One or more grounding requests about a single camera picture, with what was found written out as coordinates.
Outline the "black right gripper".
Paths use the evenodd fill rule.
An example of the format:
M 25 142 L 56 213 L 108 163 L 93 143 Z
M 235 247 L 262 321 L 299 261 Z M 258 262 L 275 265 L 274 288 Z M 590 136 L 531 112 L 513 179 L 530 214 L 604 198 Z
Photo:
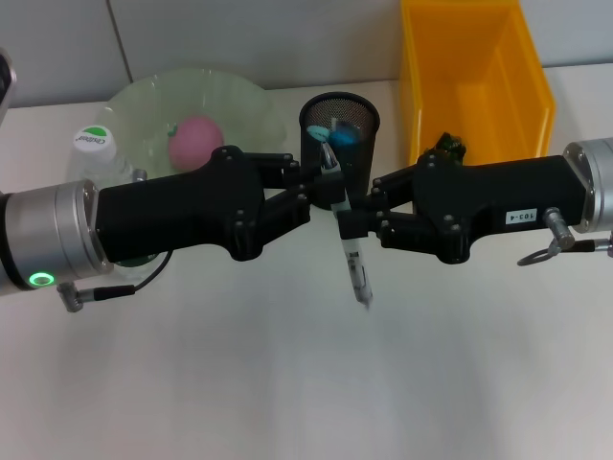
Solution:
M 370 192 L 353 201 L 362 210 L 339 212 L 337 221 L 344 241 L 372 232 L 384 248 L 461 264 L 483 237 L 544 228 L 550 208 L 578 224 L 585 195 L 561 156 L 463 166 L 432 152 L 416 166 L 375 178 Z M 383 212 L 413 199 L 415 214 Z

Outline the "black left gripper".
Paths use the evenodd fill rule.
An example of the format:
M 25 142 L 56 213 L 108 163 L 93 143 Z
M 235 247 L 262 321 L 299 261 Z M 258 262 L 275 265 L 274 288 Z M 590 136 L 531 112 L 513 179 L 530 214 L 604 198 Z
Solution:
M 263 189 L 285 191 L 264 200 Z M 101 190 L 96 233 L 111 262 L 200 244 L 220 246 L 245 262 L 310 222 L 315 200 L 340 204 L 345 199 L 343 174 L 303 170 L 289 153 L 231 147 L 195 171 Z

